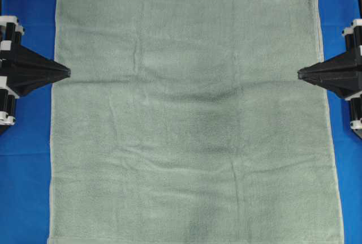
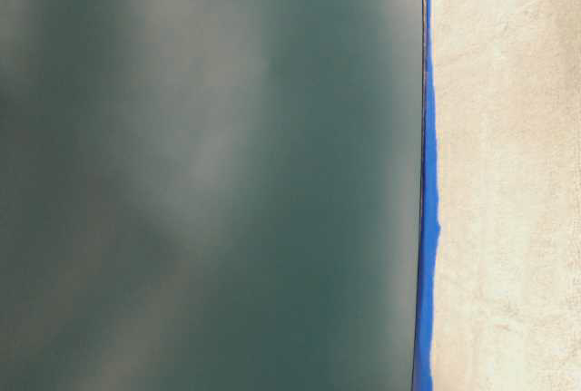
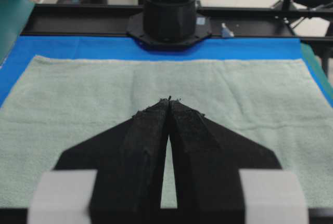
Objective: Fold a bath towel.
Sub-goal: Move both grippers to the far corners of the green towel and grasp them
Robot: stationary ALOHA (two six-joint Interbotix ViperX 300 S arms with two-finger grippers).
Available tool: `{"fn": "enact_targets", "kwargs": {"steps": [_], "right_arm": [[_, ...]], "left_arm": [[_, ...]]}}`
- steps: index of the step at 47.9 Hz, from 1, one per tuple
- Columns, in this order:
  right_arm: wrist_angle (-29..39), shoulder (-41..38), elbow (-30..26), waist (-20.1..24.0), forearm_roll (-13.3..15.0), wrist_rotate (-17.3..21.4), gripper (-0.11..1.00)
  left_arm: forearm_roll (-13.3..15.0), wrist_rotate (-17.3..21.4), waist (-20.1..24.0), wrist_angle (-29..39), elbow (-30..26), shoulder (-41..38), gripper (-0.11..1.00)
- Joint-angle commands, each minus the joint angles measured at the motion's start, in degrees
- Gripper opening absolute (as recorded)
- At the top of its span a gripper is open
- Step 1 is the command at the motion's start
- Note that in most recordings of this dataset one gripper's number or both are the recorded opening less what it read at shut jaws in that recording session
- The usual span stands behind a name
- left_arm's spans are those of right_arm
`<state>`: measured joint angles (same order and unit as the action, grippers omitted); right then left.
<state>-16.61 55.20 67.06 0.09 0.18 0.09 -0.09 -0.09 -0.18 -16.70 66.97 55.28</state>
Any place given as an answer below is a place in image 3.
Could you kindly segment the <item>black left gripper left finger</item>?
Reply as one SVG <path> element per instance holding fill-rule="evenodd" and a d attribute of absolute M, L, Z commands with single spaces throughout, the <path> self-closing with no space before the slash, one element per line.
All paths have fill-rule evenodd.
<path fill-rule="evenodd" d="M 169 102 L 64 150 L 33 194 L 28 223 L 151 223 L 160 208 Z"/>

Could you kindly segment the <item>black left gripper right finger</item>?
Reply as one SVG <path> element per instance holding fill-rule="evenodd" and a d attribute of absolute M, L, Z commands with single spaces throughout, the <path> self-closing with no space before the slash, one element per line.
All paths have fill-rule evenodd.
<path fill-rule="evenodd" d="M 297 176 L 275 153 L 170 103 L 177 206 L 189 223 L 308 223 Z"/>

